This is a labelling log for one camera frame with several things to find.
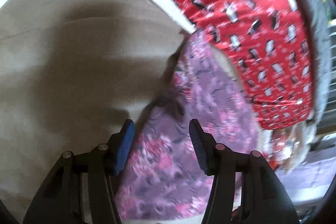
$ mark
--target purple floral fabric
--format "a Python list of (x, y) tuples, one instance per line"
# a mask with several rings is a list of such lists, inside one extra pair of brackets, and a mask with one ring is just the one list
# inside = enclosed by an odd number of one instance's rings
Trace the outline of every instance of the purple floral fabric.
[(257, 143), (252, 113), (237, 83), (216, 64), (204, 31), (195, 32), (129, 156), (115, 197), (120, 217), (171, 220), (203, 213), (213, 177), (199, 167), (189, 122), (198, 119), (217, 142), (250, 153)]

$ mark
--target round screw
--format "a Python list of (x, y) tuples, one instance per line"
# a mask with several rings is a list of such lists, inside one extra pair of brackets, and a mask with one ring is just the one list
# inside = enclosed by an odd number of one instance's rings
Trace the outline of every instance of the round screw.
[(222, 143), (218, 143), (218, 144), (216, 144), (215, 148), (216, 148), (217, 150), (224, 150), (224, 149), (225, 149), (225, 145), (222, 144)]
[(252, 155), (255, 156), (256, 158), (259, 158), (261, 156), (261, 153), (257, 150), (253, 150)]
[(98, 149), (100, 150), (100, 151), (105, 151), (106, 149), (108, 149), (109, 148), (109, 146), (106, 144), (106, 143), (102, 143), (102, 144), (100, 144), (99, 146), (98, 146)]
[(68, 159), (72, 156), (72, 153), (70, 151), (66, 151), (63, 153), (63, 158)]

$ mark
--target red fabric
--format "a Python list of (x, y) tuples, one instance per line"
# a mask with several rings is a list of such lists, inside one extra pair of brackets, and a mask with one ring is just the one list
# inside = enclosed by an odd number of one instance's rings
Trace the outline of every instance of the red fabric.
[(295, 0), (174, 0), (236, 65), (262, 128), (305, 120), (312, 81)]

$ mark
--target red object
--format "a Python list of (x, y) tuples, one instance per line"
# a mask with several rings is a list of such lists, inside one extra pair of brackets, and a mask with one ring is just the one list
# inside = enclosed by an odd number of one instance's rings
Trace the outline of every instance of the red object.
[(237, 67), (262, 128), (311, 110), (308, 39), (296, 0), (174, 0)]

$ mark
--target red patterned cloth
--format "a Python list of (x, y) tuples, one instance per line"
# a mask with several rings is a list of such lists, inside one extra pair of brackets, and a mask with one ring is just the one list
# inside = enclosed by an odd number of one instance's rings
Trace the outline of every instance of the red patterned cloth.
[(311, 60), (296, 0), (174, 1), (235, 64), (262, 128), (308, 117)]

